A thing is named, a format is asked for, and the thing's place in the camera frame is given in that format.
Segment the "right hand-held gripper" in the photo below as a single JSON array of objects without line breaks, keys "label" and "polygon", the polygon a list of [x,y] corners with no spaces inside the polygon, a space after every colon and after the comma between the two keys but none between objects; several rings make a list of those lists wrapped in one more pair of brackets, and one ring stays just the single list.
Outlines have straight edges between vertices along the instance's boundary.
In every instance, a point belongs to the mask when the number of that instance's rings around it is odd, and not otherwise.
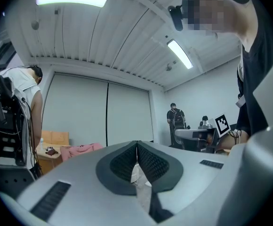
[{"label": "right hand-held gripper", "polygon": [[203,116],[198,129],[176,129],[174,138],[184,150],[199,150],[202,153],[214,153],[230,125],[224,114],[209,119]]}]

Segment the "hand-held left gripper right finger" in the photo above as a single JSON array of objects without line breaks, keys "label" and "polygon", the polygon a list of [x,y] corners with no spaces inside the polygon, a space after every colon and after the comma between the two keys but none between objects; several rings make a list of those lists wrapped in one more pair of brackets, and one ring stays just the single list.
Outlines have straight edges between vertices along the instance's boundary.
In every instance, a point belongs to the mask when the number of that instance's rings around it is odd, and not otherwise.
[{"label": "hand-held left gripper right finger", "polygon": [[183,166],[174,188],[155,196],[152,213],[136,210],[136,226],[244,226],[273,193],[273,127],[228,156],[139,142]]}]

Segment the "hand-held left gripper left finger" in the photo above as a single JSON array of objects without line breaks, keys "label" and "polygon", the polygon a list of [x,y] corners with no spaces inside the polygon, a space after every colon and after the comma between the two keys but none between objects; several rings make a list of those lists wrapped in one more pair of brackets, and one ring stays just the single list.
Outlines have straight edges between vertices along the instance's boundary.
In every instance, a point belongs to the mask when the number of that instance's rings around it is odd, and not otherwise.
[{"label": "hand-held left gripper left finger", "polygon": [[132,142],[71,158],[34,181],[13,199],[0,192],[12,215],[24,226],[151,226],[151,217],[135,195],[117,195],[101,184],[97,163]]}]

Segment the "person's right forearm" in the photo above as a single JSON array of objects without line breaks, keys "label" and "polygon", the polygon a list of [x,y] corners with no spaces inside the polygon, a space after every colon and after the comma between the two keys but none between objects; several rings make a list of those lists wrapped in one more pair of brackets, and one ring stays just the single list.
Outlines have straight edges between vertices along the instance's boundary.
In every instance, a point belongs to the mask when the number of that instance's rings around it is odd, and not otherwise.
[{"label": "person's right forearm", "polygon": [[230,131],[220,138],[217,150],[231,150],[233,146],[246,143],[248,139],[249,135],[243,130]]}]

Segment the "brown cloth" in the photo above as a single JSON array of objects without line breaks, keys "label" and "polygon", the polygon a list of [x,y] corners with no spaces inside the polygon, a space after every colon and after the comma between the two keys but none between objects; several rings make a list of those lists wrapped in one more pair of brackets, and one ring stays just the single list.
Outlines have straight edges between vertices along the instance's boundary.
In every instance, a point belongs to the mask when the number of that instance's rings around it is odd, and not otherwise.
[{"label": "brown cloth", "polygon": [[45,154],[52,156],[54,154],[59,154],[59,152],[54,147],[50,146],[46,148]]}]

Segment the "white roller blind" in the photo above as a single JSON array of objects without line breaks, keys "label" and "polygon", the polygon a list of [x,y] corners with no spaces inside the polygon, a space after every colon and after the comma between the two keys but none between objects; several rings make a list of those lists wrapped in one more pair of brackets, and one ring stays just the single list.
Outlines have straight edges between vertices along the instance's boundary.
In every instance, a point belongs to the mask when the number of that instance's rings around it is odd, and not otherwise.
[{"label": "white roller blind", "polygon": [[107,140],[109,146],[132,140],[153,140],[147,91],[112,83],[109,85]]},{"label": "white roller blind", "polygon": [[43,130],[68,132],[70,145],[106,146],[107,82],[56,74],[45,102]]}]

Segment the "light wooden table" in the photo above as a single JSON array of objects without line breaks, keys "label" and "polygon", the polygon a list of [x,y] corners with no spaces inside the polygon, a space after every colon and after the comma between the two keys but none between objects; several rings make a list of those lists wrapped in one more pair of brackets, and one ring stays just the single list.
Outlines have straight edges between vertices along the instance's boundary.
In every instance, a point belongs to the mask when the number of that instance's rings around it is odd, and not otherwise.
[{"label": "light wooden table", "polygon": [[[42,143],[37,148],[37,156],[42,174],[45,175],[62,163],[61,146],[69,146],[69,132],[42,131]],[[53,147],[58,153],[48,155],[47,147]]]}]

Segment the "dark plastic chair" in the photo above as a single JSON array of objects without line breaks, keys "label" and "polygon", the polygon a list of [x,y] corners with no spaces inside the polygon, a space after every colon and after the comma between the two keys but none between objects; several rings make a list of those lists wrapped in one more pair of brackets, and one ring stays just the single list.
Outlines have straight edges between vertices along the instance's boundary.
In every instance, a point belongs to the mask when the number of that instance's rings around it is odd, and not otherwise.
[{"label": "dark plastic chair", "polygon": [[35,181],[26,168],[0,168],[0,192],[16,198]]}]

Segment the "person's black t-shirt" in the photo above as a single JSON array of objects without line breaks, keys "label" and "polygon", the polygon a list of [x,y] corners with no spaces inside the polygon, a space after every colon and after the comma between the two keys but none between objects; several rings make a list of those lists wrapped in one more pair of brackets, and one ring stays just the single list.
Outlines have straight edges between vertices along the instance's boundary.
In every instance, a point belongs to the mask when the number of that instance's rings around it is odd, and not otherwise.
[{"label": "person's black t-shirt", "polygon": [[273,21],[259,0],[252,0],[258,20],[257,35],[249,52],[242,50],[243,78],[239,76],[239,95],[245,104],[239,110],[236,128],[249,136],[268,127],[253,92],[273,66]]}]

